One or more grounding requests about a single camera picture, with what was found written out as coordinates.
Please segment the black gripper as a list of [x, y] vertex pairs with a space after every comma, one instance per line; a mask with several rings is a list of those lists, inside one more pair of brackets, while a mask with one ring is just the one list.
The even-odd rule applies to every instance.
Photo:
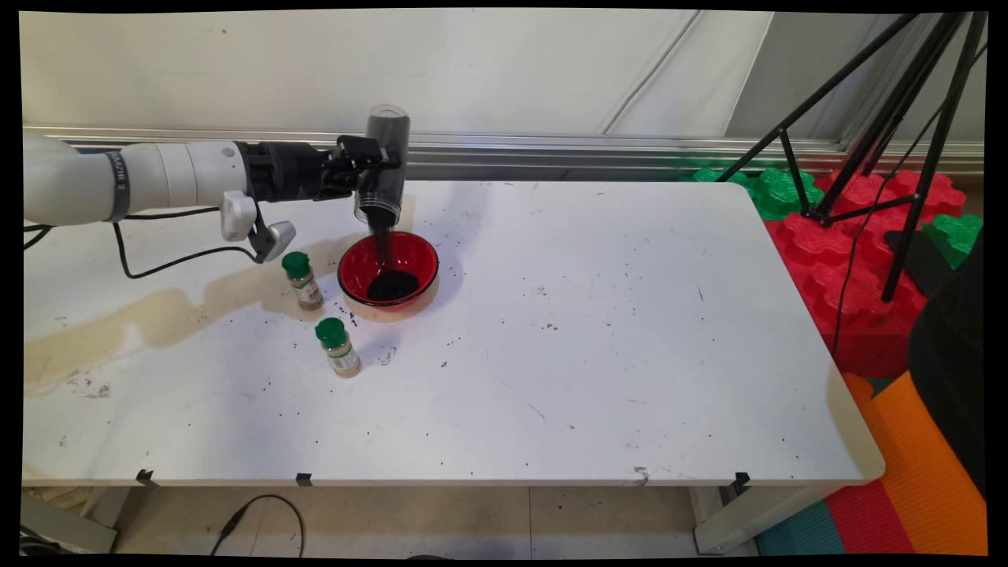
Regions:
[[239, 154], [246, 172], [246, 194], [266, 203], [349, 198], [358, 187], [361, 171], [398, 169], [402, 165], [396, 150], [389, 150], [377, 139], [356, 135], [338, 137], [337, 169], [325, 169], [331, 161], [330, 151], [308, 143], [241, 141]]

